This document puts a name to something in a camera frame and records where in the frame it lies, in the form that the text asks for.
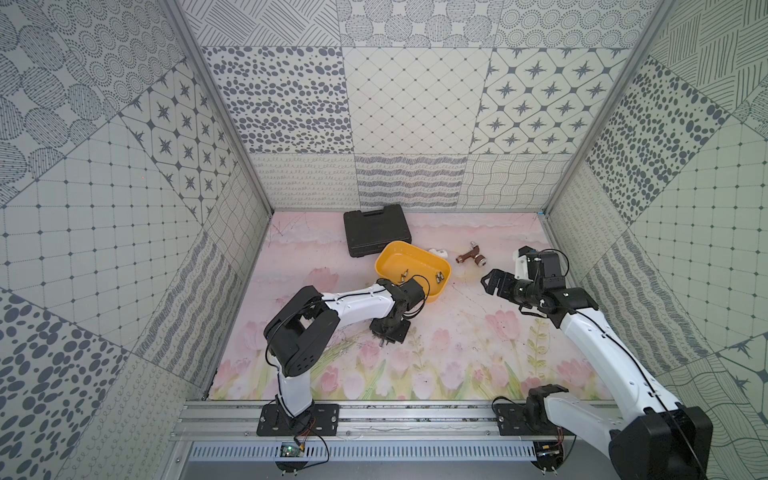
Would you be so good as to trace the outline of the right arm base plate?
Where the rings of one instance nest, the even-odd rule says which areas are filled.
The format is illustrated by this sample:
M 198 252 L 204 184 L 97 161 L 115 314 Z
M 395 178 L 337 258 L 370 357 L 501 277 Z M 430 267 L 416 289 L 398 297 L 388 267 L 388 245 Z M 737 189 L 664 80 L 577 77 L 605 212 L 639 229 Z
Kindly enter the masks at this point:
M 510 436 L 551 436 L 562 435 L 566 438 L 574 434 L 562 427 L 555 426 L 549 420 L 537 420 L 527 414 L 524 403 L 512 402 L 506 397 L 497 397 L 491 403 L 495 415 L 498 433 L 502 437 Z

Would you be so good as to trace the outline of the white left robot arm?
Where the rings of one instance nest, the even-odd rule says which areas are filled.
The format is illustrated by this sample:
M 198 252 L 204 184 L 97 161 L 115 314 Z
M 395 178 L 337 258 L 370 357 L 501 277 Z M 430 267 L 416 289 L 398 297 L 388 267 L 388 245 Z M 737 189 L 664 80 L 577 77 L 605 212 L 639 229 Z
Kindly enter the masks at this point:
M 295 420 L 313 405 L 310 370 L 341 328 L 367 323 L 381 344 L 402 343 L 426 305 L 431 285 L 416 277 L 397 284 L 379 278 L 346 293 L 302 287 L 264 328 L 264 358 L 277 374 L 279 412 Z

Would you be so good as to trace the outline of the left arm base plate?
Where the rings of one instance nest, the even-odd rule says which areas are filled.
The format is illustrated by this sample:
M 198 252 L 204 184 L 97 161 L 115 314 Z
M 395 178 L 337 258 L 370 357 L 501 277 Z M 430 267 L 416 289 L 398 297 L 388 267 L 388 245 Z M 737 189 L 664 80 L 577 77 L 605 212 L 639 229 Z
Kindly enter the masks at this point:
M 256 434 L 259 437 L 335 436 L 339 410 L 339 404 L 313 403 L 303 413 L 291 416 L 279 403 L 271 402 L 261 409 Z

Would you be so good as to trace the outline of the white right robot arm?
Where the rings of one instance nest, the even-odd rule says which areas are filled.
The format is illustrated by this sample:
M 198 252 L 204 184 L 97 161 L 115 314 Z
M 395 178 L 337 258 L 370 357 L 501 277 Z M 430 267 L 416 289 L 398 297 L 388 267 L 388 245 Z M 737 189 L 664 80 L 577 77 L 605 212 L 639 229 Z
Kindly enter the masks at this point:
M 614 420 L 561 385 L 529 390 L 522 410 L 535 432 L 561 429 L 603 453 L 622 479 L 704 479 L 713 424 L 699 407 L 687 406 L 661 385 L 609 325 L 584 289 L 570 288 L 557 249 L 518 251 L 512 273 L 493 269 L 483 289 L 548 319 L 582 352 L 613 397 Z

